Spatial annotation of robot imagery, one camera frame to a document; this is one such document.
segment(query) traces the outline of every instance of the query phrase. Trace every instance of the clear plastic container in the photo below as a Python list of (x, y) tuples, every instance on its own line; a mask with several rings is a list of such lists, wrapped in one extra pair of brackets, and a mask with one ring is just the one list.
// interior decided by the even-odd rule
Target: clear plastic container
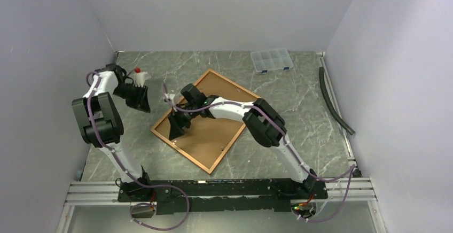
[(260, 50), (250, 53), (255, 71), (265, 74), (268, 71), (288, 71), (294, 67), (293, 60), (286, 49)]

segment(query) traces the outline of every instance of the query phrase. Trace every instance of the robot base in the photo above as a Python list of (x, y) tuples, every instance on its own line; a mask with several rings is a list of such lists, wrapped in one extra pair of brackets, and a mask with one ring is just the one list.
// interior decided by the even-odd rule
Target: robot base
[[(292, 199), (326, 199), (324, 182), (316, 181), (308, 193), (302, 183), (290, 178), (263, 178), (250, 180), (179, 180), (150, 181), (151, 185), (170, 184), (181, 188), (190, 199), (191, 212), (248, 211), (274, 209), (290, 212)], [(154, 190), (141, 200), (130, 199), (125, 192), (119, 194), (119, 202), (149, 202)], [(172, 188), (156, 188), (157, 215), (186, 211), (186, 201)]]

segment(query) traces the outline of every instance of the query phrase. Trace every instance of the wooden frame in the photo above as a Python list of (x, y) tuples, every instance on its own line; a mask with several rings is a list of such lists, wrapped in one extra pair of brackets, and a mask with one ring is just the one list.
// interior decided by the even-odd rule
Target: wooden frame
[[(215, 76), (221, 78), (222, 80), (226, 81), (227, 83), (233, 85), (235, 88), (243, 92), (245, 92), (246, 94), (252, 96), (253, 98), (255, 99), (258, 99), (259, 96), (256, 95), (255, 93), (245, 89), (244, 87), (238, 85), (237, 83), (231, 81), (230, 79), (226, 78), (225, 76), (219, 74), (218, 72), (212, 70), (212, 69), (208, 69), (193, 85), (197, 86), (198, 84), (200, 84), (200, 82), (203, 81), (203, 79), (206, 78), (206, 76), (208, 76), (209, 74), (214, 74)], [(164, 120), (166, 120), (167, 116), (170, 114), (171, 112), (171, 109), (169, 109), (163, 116), (162, 118), (159, 119), (158, 122), (156, 122), (154, 124), (153, 127), (151, 127), (151, 132), (154, 133), (156, 136), (158, 136), (161, 140), (163, 140), (165, 143), (167, 143), (169, 146), (171, 146), (172, 148), (174, 148), (176, 151), (178, 151), (179, 153), (181, 153), (183, 156), (185, 156), (186, 158), (188, 158), (190, 161), (192, 161), (194, 164), (196, 164), (197, 166), (199, 166), (201, 169), (203, 169), (204, 171), (206, 171), (208, 174), (211, 174), (214, 169), (217, 167), (217, 165), (220, 163), (220, 161), (223, 159), (223, 157), (227, 154), (227, 152), (230, 150), (230, 148), (233, 146), (233, 143), (236, 141), (236, 139), (239, 137), (239, 135), (242, 133), (242, 131), (245, 129), (245, 124), (243, 123), (241, 125), (241, 127), (239, 128), (239, 130), (236, 132), (236, 134), (232, 137), (232, 139), (230, 140), (230, 142), (227, 144), (227, 146), (224, 147), (223, 151), (220, 153), (220, 155), (217, 157), (217, 159), (214, 161), (214, 163), (211, 165), (211, 167), (207, 167), (205, 166), (204, 164), (202, 164), (200, 161), (198, 161), (196, 158), (194, 158), (192, 155), (190, 155), (189, 153), (187, 153), (186, 151), (184, 151), (183, 149), (181, 149), (180, 147), (178, 147), (174, 142), (170, 141), (167, 137), (165, 137), (164, 135), (162, 135), (161, 133), (159, 133), (157, 131), (157, 128), (160, 126), (161, 123), (164, 122)]]

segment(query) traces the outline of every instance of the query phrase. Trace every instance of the white wall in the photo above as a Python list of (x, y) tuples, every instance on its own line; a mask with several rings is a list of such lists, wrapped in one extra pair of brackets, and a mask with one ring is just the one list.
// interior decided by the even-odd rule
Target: white wall
[(324, 51), (352, 0), (90, 0), (116, 50)]
[(114, 53), (87, 0), (0, 1), (0, 231), (55, 232), (88, 154), (71, 101)]
[(453, 0), (353, 0), (327, 49), (389, 232), (453, 231)]

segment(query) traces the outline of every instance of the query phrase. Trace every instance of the black mounting base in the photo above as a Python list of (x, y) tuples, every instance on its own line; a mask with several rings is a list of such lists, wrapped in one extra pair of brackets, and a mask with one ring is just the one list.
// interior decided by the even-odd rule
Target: black mounting base
[[(191, 212), (248, 211), (274, 209), (290, 212), (291, 200), (326, 199), (325, 183), (316, 181), (308, 193), (303, 184), (290, 178), (263, 178), (252, 180), (185, 180), (150, 181), (151, 185), (174, 185), (189, 196)], [(125, 192), (119, 194), (119, 202), (149, 202), (154, 190), (141, 200), (132, 200)], [(157, 214), (173, 214), (186, 211), (186, 201), (181, 193), (172, 188), (156, 188)]]
[[(142, 167), (142, 176), (137, 179), (144, 185), (152, 184), (148, 173)], [(150, 201), (153, 196), (153, 189), (143, 188), (135, 182), (124, 183), (121, 182), (120, 192), (118, 193), (118, 202), (146, 202)]]

